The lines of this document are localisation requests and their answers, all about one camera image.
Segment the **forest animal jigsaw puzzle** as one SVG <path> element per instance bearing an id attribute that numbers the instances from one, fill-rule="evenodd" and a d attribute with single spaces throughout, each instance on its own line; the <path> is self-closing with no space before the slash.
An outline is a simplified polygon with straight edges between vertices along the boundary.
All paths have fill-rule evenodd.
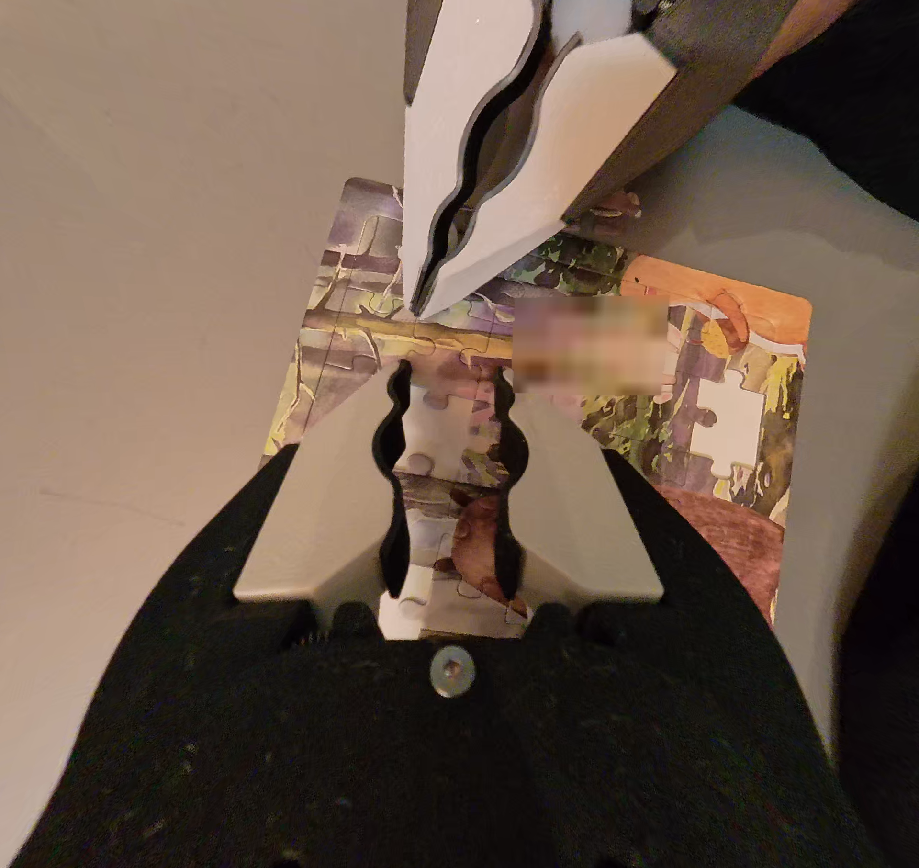
<path id="1" fill-rule="evenodd" d="M 443 599 L 498 632 L 521 618 L 448 561 L 461 506 L 507 481 L 490 377 L 511 364 L 515 300 L 660 296 L 669 302 L 658 395 L 553 401 L 654 485 L 775 619 L 811 305 L 790 294 L 560 234 L 428 321 L 403 307 L 401 191 L 345 184 L 294 347 L 266 457 L 295 443 L 386 364 L 413 364 L 396 465 L 412 539 L 403 613 Z"/>

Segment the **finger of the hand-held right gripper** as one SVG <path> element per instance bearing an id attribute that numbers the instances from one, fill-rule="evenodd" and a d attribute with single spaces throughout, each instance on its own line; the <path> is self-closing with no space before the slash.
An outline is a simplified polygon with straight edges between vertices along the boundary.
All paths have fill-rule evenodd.
<path id="1" fill-rule="evenodd" d="M 482 141 L 531 58 L 545 0 L 442 0 L 404 118 L 406 306 L 433 305 L 450 224 L 476 185 Z"/>
<path id="2" fill-rule="evenodd" d="M 442 0 L 416 0 L 416 82 Z M 531 58 L 482 141 L 433 305 L 451 307 L 560 231 L 564 214 L 672 81 L 632 0 L 545 0 Z"/>

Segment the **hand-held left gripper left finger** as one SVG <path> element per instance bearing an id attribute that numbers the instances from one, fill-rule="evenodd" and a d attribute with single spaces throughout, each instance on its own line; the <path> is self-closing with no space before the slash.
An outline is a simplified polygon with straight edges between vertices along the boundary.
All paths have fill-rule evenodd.
<path id="1" fill-rule="evenodd" d="M 370 377 L 309 428 L 234 587 L 244 602 L 378 606 L 401 593 L 410 536 L 394 472 L 406 447 L 407 360 Z"/>

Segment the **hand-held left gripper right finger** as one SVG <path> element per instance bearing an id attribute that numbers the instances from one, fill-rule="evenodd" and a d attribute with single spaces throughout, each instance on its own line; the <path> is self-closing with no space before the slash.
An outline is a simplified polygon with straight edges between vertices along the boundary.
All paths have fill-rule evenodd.
<path id="1" fill-rule="evenodd" d="M 660 578 L 602 449 L 541 395 L 518 393 L 498 369 L 493 402 L 499 490 L 495 571 L 525 604 L 657 602 Z"/>

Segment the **person in black jacket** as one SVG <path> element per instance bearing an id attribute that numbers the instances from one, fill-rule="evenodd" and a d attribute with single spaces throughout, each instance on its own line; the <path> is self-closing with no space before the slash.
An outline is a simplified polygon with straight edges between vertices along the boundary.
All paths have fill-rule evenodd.
<path id="1" fill-rule="evenodd" d="M 802 135 L 863 190 L 918 214 L 918 0 L 860 0 L 752 80 L 744 110 Z M 890 866 L 918 865 L 918 481 L 851 611 L 838 666 L 842 784 Z"/>

